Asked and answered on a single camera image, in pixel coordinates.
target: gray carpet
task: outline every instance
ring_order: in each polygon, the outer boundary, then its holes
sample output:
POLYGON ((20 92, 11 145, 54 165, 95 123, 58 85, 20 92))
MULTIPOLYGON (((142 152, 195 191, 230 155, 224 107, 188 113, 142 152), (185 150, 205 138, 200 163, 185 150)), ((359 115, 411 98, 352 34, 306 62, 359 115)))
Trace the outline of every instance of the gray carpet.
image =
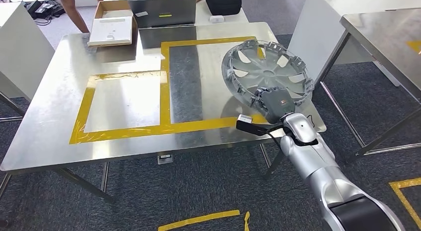
MULTIPOLYGON (((290 35, 278 36, 285 46, 289 39, 290 35)), ((372 63, 334 66, 326 83, 365 140, 386 129, 388 121, 396 121, 418 106, 372 63)), ((388 182, 421 177, 420 149, 367 156, 346 164, 344 157, 355 152, 358 144, 320 88, 314 91, 313 102, 328 128, 322 136, 344 173, 389 205, 407 230, 418 230, 388 182)), ((9 112, 0 106, 2 115, 9 112)), ((18 125, 0 124, 1 157, 18 125)), ((415 132, 402 133, 391 142, 407 143, 416 138, 411 134, 415 132)), ((273 157, 276 148, 267 147, 273 157)), ((74 171, 100 185, 102 165, 75 167, 74 171)), ((166 165, 157 165, 155 157, 116 161, 110 163, 108 183, 115 205, 104 203, 52 172, 13 176, 0 201, 0 218, 13 222, 10 231, 156 231, 164 224, 239 209, 239 216, 176 230, 244 230, 247 211, 251 231, 322 230, 314 198, 293 166, 285 160, 269 181, 262 178, 264 171, 257 146, 180 154, 174 157, 174 163, 166 165)), ((403 193, 414 209, 421 211, 421 186, 405 188, 403 193)))

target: yellow tape border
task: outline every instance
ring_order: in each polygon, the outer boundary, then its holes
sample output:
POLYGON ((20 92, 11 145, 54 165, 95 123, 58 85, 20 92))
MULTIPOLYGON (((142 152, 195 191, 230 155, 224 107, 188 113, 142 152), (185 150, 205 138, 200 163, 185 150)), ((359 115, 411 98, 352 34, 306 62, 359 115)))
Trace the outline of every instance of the yellow tape border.
POLYGON ((407 41, 407 45, 421 55, 421 41, 407 41))
MULTIPOLYGON (((159 125, 124 128, 114 130, 104 130, 96 132, 84 132, 86 122, 88 119, 90 107, 92 105, 93 97, 95 94, 95 87, 98 81, 106 79, 120 79, 126 77, 138 77, 142 73, 157 72, 157 71, 143 71, 143 72, 130 72, 130 73, 115 73, 115 74, 102 74, 93 75, 88 80, 88 85, 80 104, 79 112, 70 136, 69 144, 88 143, 95 141, 104 141, 112 139, 132 138, 151 135, 164 135, 173 133, 194 132, 201 130, 218 129, 224 127, 232 127, 237 120, 236 117, 207 119, 201 121, 191 121, 184 123, 171 123, 170 111, 170 86, 169 86, 169 51, 170 47, 177 46, 195 46, 205 44, 218 44, 230 42, 242 42, 245 40, 256 39, 254 36, 247 37, 232 37, 232 38, 219 38, 219 39, 205 39, 205 40, 189 40, 189 41, 171 41, 161 43, 161 54, 164 59, 161 62, 161 84, 160 84, 160 115, 159 125)), ((266 120, 260 114, 252 115, 253 122, 266 123, 266 120)))
POLYGON ((389 185, 392 187, 393 191, 395 191, 395 194, 398 196, 398 198, 401 200, 404 207, 407 209, 408 213, 411 215, 411 217, 414 219, 415 223, 417 224, 418 228, 421 230, 421 219, 418 216, 418 214, 415 212, 415 210, 412 208, 411 204, 408 202, 404 194, 402 193, 402 188, 407 188, 411 186, 421 185, 421 177, 415 178, 411 180, 403 180, 403 181, 396 181, 396 182, 390 182, 389 185))
POLYGON ((176 229, 176 228, 183 227, 183 226, 186 226, 186 225, 196 224, 196 223, 200 223, 200 222, 204 222, 204 221, 208 221, 208 220, 237 216, 237 215, 240 215, 239 210, 224 211, 224 212, 214 213, 214 214, 210 214, 210 215, 199 216, 199 217, 195 217, 195 218, 182 220, 182 221, 178 221, 178 222, 174 222, 174 223, 171 223, 171 224, 160 226, 160 227, 158 227, 158 231, 168 231, 168 230, 176 229))

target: white box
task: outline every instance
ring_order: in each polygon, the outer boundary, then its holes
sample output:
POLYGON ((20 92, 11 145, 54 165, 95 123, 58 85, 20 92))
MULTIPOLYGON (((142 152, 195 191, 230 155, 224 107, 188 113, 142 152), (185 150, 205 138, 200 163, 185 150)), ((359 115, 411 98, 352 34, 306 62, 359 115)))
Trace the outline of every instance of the white box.
POLYGON ((132 43, 137 24, 126 0, 100 1, 92 23, 88 46, 117 46, 132 43))

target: sticker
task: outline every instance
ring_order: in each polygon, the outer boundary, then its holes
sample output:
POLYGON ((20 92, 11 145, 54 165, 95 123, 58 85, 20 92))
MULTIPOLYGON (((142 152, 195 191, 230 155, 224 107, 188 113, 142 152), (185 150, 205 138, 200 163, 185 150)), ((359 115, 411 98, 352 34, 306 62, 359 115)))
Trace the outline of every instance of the sticker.
POLYGON ((146 16, 148 15, 146 11, 141 11, 135 14, 137 17, 146 16))
POLYGON ((414 219, 415 223, 417 224, 418 228, 421 230, 421 219, 415 210, 412 208, 411 204, 408 202, 404 194, 402 193, 401 189, 416 185, 421 185, 421 178, 415 178, 411 180, 403 180, 403 181, 396 181, 390 182, 389 185, 392 187, 393 191, 395 191, 398 198, 401 200, 402 204, 407 209, 408 213, 414 219))
POLYGON ((421 41, 407 41, 407 45, 421 55, 421 41))

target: stainless steel table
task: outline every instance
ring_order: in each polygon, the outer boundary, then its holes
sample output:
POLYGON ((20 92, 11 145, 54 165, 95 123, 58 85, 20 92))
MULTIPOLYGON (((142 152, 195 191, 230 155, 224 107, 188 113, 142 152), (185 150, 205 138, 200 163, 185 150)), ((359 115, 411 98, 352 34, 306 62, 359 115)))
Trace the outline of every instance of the stainless steel table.
POLYGON ((378 60, 419 103, 421 98, 421 9, 402 9, 374 13, 344 15, 341 24, 346 31, 342 42, 336 48, 317 81, 345 120, 361 150, 355 157, 421 147, 421 143, 374 148, 395 134, 400 128, 421 115, 421 108, 392 126, 375 140, 366 144, 353 127, 334 96, 323 82, 343 47, 353 36, 371 55, 378 60))
MULTIPOLYGON (((155 28, 134 36, 132 45, 97 49, 86 46, 88 34, 63 37, 1 170, 51 169, 112 202, 109 161, 271 141, 234 128, 239 113, 265 120, 237 102, 221 75, 234 45, 276 41, 266 23, 155 28), (68 169, 100 162, 101 189, 68 169)), ((300 110, 317 131, 326 130, 310 100, 300 110)))

